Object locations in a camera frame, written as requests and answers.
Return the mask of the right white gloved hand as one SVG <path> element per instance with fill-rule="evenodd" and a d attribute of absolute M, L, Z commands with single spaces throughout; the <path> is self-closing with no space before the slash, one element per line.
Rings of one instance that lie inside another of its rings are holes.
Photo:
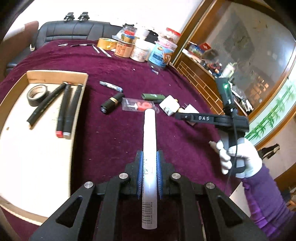
<path fill-rule="evenodd" d="M 230 172 L 233 164 L 231 163 L 231 157 L 236 157 L 236 162 L 242 161 L 245 170 L 242 173 L 235 174 L 237 178 L 244 179 L 249 178 L 257 174 L 262 168 L 262 159 L 259 157 L 254 145 L 246 138 L 239 138 L 240 142 L 237 146 L 232 146 L 228 150 L 225 150 L 223 142 L 219 140 L 217 143 L 210 141 L 210 147 L 219 154 L 221 172 L 226 175 Z"/>

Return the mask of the right purple sleeve forearm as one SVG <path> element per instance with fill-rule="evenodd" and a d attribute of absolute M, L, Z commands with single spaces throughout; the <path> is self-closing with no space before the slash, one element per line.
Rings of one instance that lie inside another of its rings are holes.
<path fill-rule="evenodd" d="M 242 180 L 251 213 L 250 219 L 269 240 L 295 240 L 295 212 L 286 203 L 263 165 L 252 177 Z"/>

